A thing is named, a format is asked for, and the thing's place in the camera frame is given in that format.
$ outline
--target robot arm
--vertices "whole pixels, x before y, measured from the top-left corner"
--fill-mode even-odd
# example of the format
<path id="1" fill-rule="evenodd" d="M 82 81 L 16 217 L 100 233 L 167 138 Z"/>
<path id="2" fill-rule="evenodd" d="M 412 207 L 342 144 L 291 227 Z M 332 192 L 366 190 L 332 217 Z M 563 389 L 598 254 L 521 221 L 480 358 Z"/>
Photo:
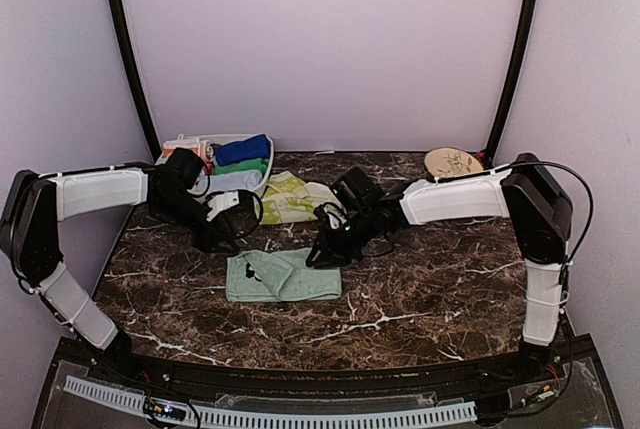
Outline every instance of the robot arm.
<path id="1" fill-rule="evenodd" d="M 344 266 L 362 259 L 362 248 L 387 232 L 431 221 L 465 217 L 509 217 L 527 269 L 527 315 L 522 339 L 546 347 L 554 340 L 563 304 L 562 269 L 567 261 L 572 205 L 567 194 L 532 154 L 514 169 L 499 168 L 448 180 L 419 180 L 384 192 L 358 168 L 331 188 L 352 217 L 332 207 L 321 220 L 307 265 Z"/>
<path id="2" fill-rule="evenodd" d="M 176 149 L 160 166 L 141 163 L 47 176 L 21 171 L 0 221 L 0 249 L 11 260 L 21 286 L 28 283 L 29 292 L 38 294 L 63 324 L 98 349 L 126 353 L 128 336 L 68 271 L 60 252 L 58 223 L 108 207 L 149 202 L 192 229 L 199 249 L 209 252 L 226 242 L 237 250 L 233 235 L 215 218 L 220 201 L 201 203 L 188 192 L 202 168 L 202 160 L 191 151 Z M 240 196 L 231 193 L 224 201 L 222 210 L 238 205 Z"/>

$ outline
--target blue cloth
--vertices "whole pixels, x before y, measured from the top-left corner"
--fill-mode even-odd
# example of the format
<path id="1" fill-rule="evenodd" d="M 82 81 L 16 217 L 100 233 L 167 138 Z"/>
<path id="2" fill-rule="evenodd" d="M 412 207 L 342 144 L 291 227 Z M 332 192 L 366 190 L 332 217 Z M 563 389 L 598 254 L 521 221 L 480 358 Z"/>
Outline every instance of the blue cloth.
<path id="1" fill-rule="evenodd" d="M 216 149 L 218 166 L 228 166 L 248 159 L 269 159 L 271 145 L 267 136 L 260 134 L 246 141 L 231 142 Z"/>

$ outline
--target white backdrop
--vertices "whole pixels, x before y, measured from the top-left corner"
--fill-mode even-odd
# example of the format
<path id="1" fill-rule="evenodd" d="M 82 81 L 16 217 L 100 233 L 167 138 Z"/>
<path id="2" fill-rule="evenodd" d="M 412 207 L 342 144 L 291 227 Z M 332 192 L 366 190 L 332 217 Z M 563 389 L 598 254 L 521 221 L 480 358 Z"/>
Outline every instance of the white backdrop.
<path id="1" fill-rule="evenodd" d="M 482 149 L 521 0 L 124 0 L 162 140 Z"/>

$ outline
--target black frame pole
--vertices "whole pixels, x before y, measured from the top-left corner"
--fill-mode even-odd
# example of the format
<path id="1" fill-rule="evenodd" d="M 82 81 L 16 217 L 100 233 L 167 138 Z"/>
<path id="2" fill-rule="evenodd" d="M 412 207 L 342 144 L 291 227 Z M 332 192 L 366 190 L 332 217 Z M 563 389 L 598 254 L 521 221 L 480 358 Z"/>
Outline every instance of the black frame pole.
<path id="1" fill-rule="evenodd" d="M 500 96 L 496 117 L 493 121 L 491 133 L 489 134 L 487 147 L 482 151 L 484 154 L 484 162 L 489 166 L 493 164 L 493 159 L 498 150 L 502 133 L 504 132 L 504 128 L 507 124 L 509 110 L 511 109 L 511 103 L 513 102 L 513 96 L 516 92 L 520 70 L 522 69 L 524 53 L 527 49 L 527 41 L 529 39 L 529 32 L 531 31 L 531 22 L 533 20 L 535 5 L 536 0 L 522 0 L 520 19 L 518 20 L 518 29 L 516 30 L 516 37 L 513 42 L 513 51 L 511 52 L 511 60 L 509 61 L 509 68 L 507 69 L 507 77 L 504 81 L 502 95 Z"/>
<path id="2" fill-rule="evenodd" d="M 149 146 L 153 159 L 156 160 L 160 157 L 162 148 L 160 146 L 158 134 L 156 133 L 156 128 L 153 125 L 153 120 L 151 119 L 151 113 L 149 112 L 147 99 L 144 96 L 144 90 L 142 89 L 142 82 L 140 81 L 140 74 L 138 73 L 138 65 L 136 64 L 136 59 L 133 54 L 133 46 L 131 45 L 131 38 L 129 37 L 129 29 L 127 27 L 124 6 L 122 4 L 122 0 L 109 0 L 109 6 L 111 7 L 113 26 L 116 31 L 116 37 L 118 38 L 120 56 L 122 57 L 124 70 L 127 73 L 133 102 L 135 103 L 136 111 L 138 112 L 138 118 L 140 119 L 140 124 L 142 125 L 147 145 Z"/>

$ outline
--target white wall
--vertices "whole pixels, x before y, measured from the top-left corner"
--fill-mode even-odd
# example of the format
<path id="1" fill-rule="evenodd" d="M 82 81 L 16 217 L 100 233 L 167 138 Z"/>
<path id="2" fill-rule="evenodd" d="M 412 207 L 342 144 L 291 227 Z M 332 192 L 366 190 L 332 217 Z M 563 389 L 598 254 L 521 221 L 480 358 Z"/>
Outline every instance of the white wall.
<path id="1" fill-rule="evenodd" d="M 20 169 L 37 172 L 148 160 L 107 0 L 0 0 L 0 205 Z M 91 290 L 125 212 L 66 221 L 61 244 Z M 31 427 L 62 334 L 16 286 L 0 255 L 2 427 Z"/>
<path id="2" fill-rule="evenodd" d="M 162 139 L 483 147 L 521 0 L 125 0 Z"/>
<path id="3" fill-rule="evenodd" d="M 499 161 L 533 151 L 592 185 L 570 315 L 593 335 L 626 427 L 640 427 L 640 0 L 538 1 Z"/>

